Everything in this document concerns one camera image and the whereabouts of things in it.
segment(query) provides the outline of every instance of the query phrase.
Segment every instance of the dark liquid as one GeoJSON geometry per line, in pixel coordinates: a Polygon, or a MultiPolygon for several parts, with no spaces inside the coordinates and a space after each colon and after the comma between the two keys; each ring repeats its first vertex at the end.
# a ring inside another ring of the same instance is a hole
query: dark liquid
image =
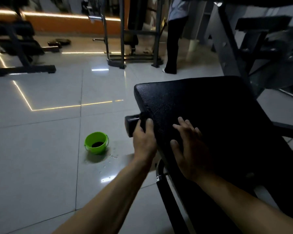
{"type": "Polygon", "coordinates": [[[96,147],[99,147],[99,146],[101,146],[103,144],[104,144],[103,142],[96,142],[93,145],[91,145],[91,148],[96,148],[96,147]]]}

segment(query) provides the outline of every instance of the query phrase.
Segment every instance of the forearm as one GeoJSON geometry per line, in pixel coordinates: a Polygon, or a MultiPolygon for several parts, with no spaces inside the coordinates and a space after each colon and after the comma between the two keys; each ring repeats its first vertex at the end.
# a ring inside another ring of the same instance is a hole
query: forearm
{"type": "Polygon", "coordinates": [[[149,162],[133,160],[53,234],[118,233],[149,169],[149,162]]]}
{"type": "Polygon", "coordinates": [[[243,233],[293,233],[293,219],[214,174],[196,181],[243,233]]]}

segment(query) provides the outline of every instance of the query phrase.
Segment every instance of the left hand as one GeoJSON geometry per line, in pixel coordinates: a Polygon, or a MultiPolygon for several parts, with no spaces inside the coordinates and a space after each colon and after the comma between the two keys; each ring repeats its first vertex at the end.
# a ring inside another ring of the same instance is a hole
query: left hand
{"type": "Polygon", "coordinates": [[[141,120],[138,121],[135,131],[133,132],[133,147],[135,148],[134,159],[152,163],[152,159],[155,157],[157,150],[153,121],[151,118],[147,119],[145,133],[140,124],[141,120]]]}

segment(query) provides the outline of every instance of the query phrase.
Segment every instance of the white shirt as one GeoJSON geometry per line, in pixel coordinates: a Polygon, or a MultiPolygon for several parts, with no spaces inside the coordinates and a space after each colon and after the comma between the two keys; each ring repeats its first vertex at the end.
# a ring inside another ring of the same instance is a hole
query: white shirt
{"type": "Polygon", "coordinates": [[[190,1],[174,0],[169,7],[168,21],[188,16],[190,1]]]}

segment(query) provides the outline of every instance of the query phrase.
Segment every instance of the right hand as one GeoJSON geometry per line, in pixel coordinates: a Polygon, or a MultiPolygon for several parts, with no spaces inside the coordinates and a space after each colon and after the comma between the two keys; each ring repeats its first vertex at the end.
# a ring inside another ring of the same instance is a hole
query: right hand
{"type": "Polygon", "coordinates": [[[194,129],[190,121],[184,121],[182,117],[178,117],[178,122],[180,125],[173,124],[173,127],[181,135],[183,153],[174,139],[170,141],[171,148],[180,171],[187,179],[195,182],[201,174],[212,170],[212,159],[199,129],[194,129]]]}

